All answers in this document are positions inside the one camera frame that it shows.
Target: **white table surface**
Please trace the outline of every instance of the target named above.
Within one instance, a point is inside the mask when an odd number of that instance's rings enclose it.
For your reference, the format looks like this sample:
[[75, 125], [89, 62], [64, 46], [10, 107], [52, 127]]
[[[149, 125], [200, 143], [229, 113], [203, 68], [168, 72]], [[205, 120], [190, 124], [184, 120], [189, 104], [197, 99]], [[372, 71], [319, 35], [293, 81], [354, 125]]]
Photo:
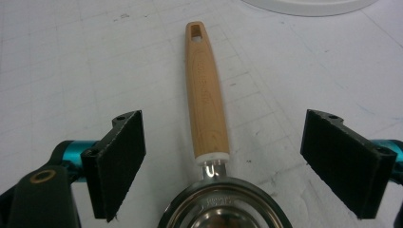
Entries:
[[307, 18], [240, 0], [1, 0], [0, 192], [64, 140], [100, 140], [141, 109], [147, 155], [118, 219], [84, 227], [156, 227], [200, 178], [192, 158], [184, 28], [207, 27], [220, 72], [233, 177], [269, 193], [294, 227], [392, 227], [390, 183], [377, 219], [358, 220], [299, 155], [306, 109], [342, 117], [366, 138], [403, 140], [403, 3]]

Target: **wooden handle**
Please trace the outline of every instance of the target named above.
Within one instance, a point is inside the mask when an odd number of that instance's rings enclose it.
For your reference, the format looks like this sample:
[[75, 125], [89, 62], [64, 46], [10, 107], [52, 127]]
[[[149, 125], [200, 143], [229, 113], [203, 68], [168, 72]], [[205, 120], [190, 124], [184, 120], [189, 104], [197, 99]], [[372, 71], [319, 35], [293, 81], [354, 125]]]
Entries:
[[187, 24], [185, 39], [187, 98], [195, 158], [215, 152], [229, 154], [220, 82], [204, 24]]

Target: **metal filter basket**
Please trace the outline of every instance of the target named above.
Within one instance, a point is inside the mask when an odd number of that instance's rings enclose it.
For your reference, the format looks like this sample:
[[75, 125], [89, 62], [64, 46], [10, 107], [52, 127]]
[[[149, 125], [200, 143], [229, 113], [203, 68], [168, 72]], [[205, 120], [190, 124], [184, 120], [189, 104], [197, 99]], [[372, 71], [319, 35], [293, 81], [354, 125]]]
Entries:
[[159, 228], [292, 227], [268, 194], [226, 175], [229, 143], [220, 83], [202, 22], [186, 26], [186, 78], [192, 141], [203, 180], [174, 198]]

